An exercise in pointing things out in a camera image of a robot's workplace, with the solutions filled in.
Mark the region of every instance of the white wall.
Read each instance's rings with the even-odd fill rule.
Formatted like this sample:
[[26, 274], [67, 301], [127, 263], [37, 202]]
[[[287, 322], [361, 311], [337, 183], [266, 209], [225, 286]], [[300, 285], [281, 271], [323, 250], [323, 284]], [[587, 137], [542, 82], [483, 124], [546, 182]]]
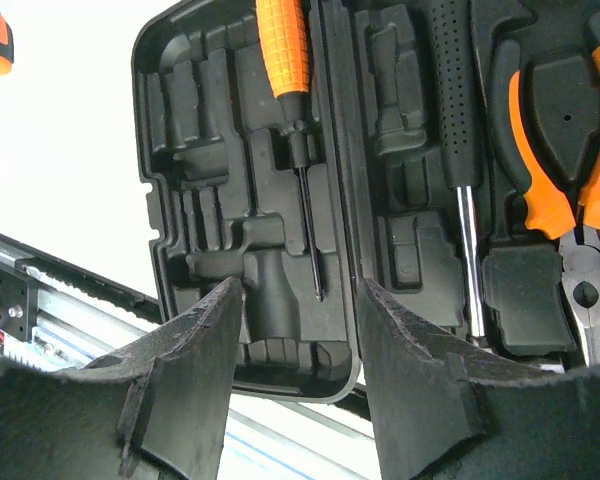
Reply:
[[1, 0], [0, 233], [155, 296], [131, 50], [175, 0]]

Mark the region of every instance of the black plastic tool case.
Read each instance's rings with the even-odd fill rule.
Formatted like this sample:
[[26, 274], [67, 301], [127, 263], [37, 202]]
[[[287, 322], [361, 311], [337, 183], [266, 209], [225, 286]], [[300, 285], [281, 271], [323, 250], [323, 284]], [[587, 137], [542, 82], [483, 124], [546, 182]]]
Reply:
[[[555, 11], [569, 3], [586, 2], [557, 2]], [[505, 16], [522, 8], [513, 0], [498, 8], [476, 1], [474, 8], [487, 4]], [[148, 205], [160, 232], [152, 254], [163, 317], [189, 308], [227, 276], [241, 277], [237, 390], [333, 401], [353, 388], [360, 368], [355, 285], [363, 277], [377, 279], [427, 320], [466, 333], [456, 197], [443, 175], [433, 39], [419, 7], [305, 3], [313, 68], [309, 180], [323, 304], [304, 253], [299, 184], [266, 79], [254, 1], [183, 2], [138, 37], [140, 171], [153, 185]], [[481, 19], [474, 28], [481, 66], [497, 41], [496, 20]], [[582, 50], [577, 42], [574, 48]], [[570, 63], [562, 52], [550, 51], [561, 60], [534, 74], [543, 92], [536, 105], [543, 133], [568, 150], [558, 158], [574, 190], [578, 174], [590, 168], [576, 152], [587, 142], [595, 150], [600, 130], [599, 80], [584, 55]], [[576, 74], [574, 87], [566, 77]], [[483, 70], [478, 78], [485, 79]], [[589, 100], [581, 107], [574, 95]], [[491, 153], [483, 106], [476, 105], [485, 139], [476, 196], [494, 335], [512, 356], [574, 352], [560, 257], [539, 233], [524, 229], [526, 207]]]

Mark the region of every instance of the pliers jaw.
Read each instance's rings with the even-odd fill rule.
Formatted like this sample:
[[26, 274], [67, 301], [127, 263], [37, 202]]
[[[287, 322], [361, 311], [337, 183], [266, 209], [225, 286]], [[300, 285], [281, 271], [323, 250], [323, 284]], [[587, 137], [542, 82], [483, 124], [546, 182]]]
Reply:
[[583, 242], [576, 230], [560, 237], [563, 261], [562, 287], [573, 313], [587, 366], [600, 363], [600, 237], [588, 226], [582, 228]]

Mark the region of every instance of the screwdriver shaft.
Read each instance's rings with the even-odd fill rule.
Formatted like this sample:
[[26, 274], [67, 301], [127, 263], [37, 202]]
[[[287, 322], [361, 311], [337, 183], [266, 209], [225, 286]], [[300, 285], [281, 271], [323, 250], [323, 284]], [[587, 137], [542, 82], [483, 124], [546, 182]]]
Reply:
[[313, 270], [313, 287], [316, 291], [316, 298], [319, 301], [324, 299], [322, 290], [322, 281], [320, 280], [320, 261], [318, 258], [318, 248], [316, 247], [316, 232], [313, 225], [313, 212], [311, 209], [311, 197], [309, 196], [309, 179], [307, 178], [307, 168], [298, 168], [300, 177], [300, 196], [302, 197], [302, 217], [309, 244], [309, 254], [311, 255], [311, 268]]
[[478, 257], [476, 210], [471, 187], [456, 188], [460, 210], [463, 259], [467, 285], [470, 341], [486, 347], [486, 330], [482, 305], [482, 275]]

